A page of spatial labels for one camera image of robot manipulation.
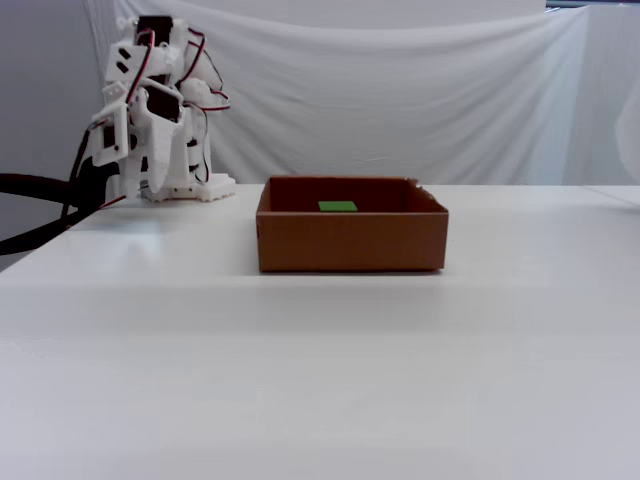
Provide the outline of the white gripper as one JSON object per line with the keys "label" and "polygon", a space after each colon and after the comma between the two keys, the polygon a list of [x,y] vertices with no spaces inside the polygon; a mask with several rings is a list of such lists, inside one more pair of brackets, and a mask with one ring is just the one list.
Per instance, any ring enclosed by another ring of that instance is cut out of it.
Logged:
{"label": "white gripper", "polygon": [[[146,84],[137,89],[134,100],[141,112],[152,116],[148,139],[148,184],[152,193],[160,192],[173,175],[173,141],[183,132],[181,100],[174,90]],[[128,199],[136,199],[146,145],[146,126],[133,105],[128,106],[129,154],[123,161],[122,188]]]}

